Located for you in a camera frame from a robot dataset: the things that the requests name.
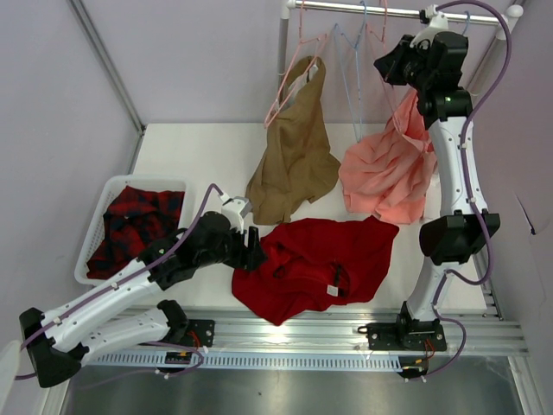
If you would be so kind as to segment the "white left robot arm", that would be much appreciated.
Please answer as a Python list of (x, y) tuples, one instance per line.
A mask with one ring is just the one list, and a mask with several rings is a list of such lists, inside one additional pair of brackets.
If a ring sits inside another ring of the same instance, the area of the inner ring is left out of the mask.
[(226, 216), (203, 214), (152, 242), (114, 276), (56, 309), (30, 308), (19, 316), (33, 377), (42, 388), (57, 386), (104, 354), (144, 343), (180, 346), (189, 319), (175, 300), (164, 299), (137, 316), (117, 314), (158, 296), (211, 265), (254, 271), (267, 259), (257, 227), (240, 230)]

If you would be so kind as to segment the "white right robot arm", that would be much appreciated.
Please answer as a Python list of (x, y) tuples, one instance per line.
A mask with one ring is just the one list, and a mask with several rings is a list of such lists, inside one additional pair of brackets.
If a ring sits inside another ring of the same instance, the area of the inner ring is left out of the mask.
[(395, 322), (358, 329), (371, 351), (446, 351), (442, 295), (499, 230), (500, 217), (489, 212), (476, 172), (472, 98), (459, 84), (467, 51), (465, 36), (440, 29), (433, 35), (404, 35), (374, 62), (386, 83), (416, 90), (417, 110), (437, 157), (442, 198), (439, 217), (420, 229), (423, 266)]

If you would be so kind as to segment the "pink wire hanger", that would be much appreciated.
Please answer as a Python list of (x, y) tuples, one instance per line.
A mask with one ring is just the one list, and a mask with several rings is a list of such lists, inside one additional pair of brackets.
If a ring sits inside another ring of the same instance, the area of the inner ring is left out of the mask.
[[(388, 53), (390, 50), (386, 44), (386, 28), (388, 20), (388, 2), (386, 0), (379, 1), (378, 7), (384, 10), (382, 15), (380, 27), (373, 24), (372, 18), (367, 17), (365, 23), (365, 34), (367, 36), (368, 45), (372, 53), (372, 57), (377, 59), (377, 53)], [(390, 118), (393, 120), (393, 124), (397, 127), (397, 119), (395, 117), (395, 111), (397, 109), (397, 98), (393, 86), (387, 86), (385, 82), (380, 79), (381, 89), (385, 97), (385, 102), (390, 110)]]

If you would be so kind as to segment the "red skirt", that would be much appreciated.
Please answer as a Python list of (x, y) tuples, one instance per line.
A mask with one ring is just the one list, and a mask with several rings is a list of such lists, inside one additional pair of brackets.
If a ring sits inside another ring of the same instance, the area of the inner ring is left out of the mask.
[(260, 240), (267, 260), (233, 273), (232, 294), (276, 326), (306, 310), (368, 303), (388, 274), (398, 233), (373, 217), (281, 224)]

